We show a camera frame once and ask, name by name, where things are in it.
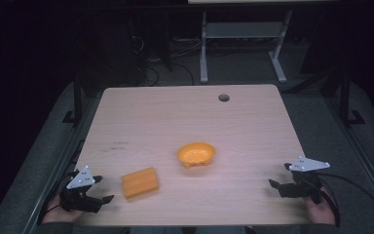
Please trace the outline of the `person's left hand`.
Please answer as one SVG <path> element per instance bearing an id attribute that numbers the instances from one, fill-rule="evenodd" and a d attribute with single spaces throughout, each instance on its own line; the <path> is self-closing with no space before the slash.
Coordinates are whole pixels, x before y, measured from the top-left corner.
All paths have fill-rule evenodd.
<path id="1" fill-rule="evenodd" d="M 42 218 L 43 223 L 50 222 L 69 222 L 77 221 L 85 213 L 82 211 L 66 211 L 60 206 L 60 198 L 58 195 L 48 205 L 48 209 Z"/>

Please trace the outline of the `orange perforated bowl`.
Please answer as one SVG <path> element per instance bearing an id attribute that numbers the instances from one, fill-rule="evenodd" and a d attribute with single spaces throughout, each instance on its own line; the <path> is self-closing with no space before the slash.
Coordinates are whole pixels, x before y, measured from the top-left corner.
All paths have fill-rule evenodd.
<path id="1" fill-rule="evenodd" d="M 207 166 L 215 154 L 214 147 L 205 142 L 193 142 L 182 146 L 177 152 L 177 159 L 185 168 Z"/>

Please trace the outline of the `black metal stand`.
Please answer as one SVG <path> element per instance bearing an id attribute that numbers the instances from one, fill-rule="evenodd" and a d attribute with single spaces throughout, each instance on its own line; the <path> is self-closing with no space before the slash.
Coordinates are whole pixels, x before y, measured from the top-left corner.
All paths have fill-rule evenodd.
<path id="1" fill-rule="evenodd" d="M 342 68 L 340 78 L 339 116 L 347 128 L 351 125 L 364 124 L 364 120 L 360 113 L 357 110 L 350 109 L 350 86 L 351 80 L 348 71 L 345 68 Z"/>
<path id="2" fill-rule="evenodd" d="M 82 83 L 79 73 L 76 73 L 73 81 L 73 110 L 65 113 L 62 122 L 76 127 L 82 119 L 82 108 Z"/>

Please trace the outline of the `white metal desk frame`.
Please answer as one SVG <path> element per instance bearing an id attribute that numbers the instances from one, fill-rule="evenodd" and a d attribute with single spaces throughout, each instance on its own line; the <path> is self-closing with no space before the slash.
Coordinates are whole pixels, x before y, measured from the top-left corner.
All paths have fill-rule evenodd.
<path id="1" fill-rule="evenodd" d="M 202 14 L 200 81 L 208 82 L 206 43 L 208 39 L 276 39 L 277 45 L 269 53 L 271 64 L 280 83 L 287 79 L 279 59 L 281 48 L 292 17 L 292 11 L 287 11 L 282 21 L 267 22 L 208 22 L 206 13 Z"/>

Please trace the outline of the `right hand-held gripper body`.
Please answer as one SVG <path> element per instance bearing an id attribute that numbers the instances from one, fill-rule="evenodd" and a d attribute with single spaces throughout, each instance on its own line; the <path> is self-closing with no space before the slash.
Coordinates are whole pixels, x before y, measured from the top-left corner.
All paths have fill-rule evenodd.
<path id="1" fill-rule="evenodd" d="M 318 178 L 317 171 L 328 169 L 328 162 L 299 156 L 290 163 L 293 183 L 281 184 L 280 195 L 283 198 L 311 197 L 318 204 L 320 202 L 322 184 Z"/>

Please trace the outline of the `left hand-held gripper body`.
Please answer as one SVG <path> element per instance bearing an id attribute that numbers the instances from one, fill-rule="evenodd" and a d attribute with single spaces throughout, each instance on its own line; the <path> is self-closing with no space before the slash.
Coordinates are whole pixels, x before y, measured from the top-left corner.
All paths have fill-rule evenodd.
<path id="1" fill-rule="evenodd" d="M 101 208 L 101 201 L 87 195 L 96 183 L 97 180 L 89 166 L 85 166 L 81 171 L 75 171 L 72 179 L 59 194 L 61 207 L 68 212 L 82 211 L 96 214 Z"/>

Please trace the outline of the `orange rectangular sponge block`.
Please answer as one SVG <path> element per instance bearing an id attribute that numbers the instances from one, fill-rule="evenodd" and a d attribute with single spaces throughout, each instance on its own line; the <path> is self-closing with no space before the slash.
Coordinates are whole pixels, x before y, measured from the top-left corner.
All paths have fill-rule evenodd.
<path id="1" fill-rule="evenodd" d="M 126 199 L 157 190 L 159 182 L 154 168 L 146 168 L 121 176 L 123 193 Z"/>

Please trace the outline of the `person's right hand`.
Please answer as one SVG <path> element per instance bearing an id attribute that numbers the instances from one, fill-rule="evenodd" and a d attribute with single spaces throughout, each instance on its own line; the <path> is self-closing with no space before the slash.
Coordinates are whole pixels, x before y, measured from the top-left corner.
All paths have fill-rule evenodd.
<path id="1" fill-rule="evenodd" d="M 316 204 L 311 197 L 304 198 L 308 218 L 312 223 L 335 225 L 335 216 L 328 202 L 320 197 L 320 202 Z"/>

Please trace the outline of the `grey metal frame rail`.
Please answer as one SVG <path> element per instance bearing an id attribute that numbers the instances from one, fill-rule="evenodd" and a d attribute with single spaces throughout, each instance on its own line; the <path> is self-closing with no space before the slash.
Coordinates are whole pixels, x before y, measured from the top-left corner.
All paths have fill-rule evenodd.
<path id="1" fill-rule="evenodd" d="M 100 102 L 100 94 L 83 97 L 78 124 L 63 122 L 74 106 L 73 96 L 62 94 L 19 171 L 22 225 L 18 234 L 34 234 L 39 215 L 56 182 L 74 169 L 71 159 L 87 137 Z"/>
<path id="2" fill-rule="evenodd" d="M 325 100 L 326 106 L 328 107 L 332 116 L 336 119 L 339 127 L 341 128 L 342 132 L 346 136 L 348 142 L 350 143 L 351 147 L 353 148 L 355 155 L 360 162 L 364 174 L 367 180 L 370 183 L 370 186 L 374 193 L 374 166 L 372 165 L 370 159 L 368 158 L 368 154 L 364 150 L 364 148 L 359 143 L 358 138 L 356 137 L 355 133 L 353 132 L 352 125 L 357 122 L 357 119 L 354 120 L 347 120 L 345 121 L 339 112 L 339 107 L 332 99 Z"/>

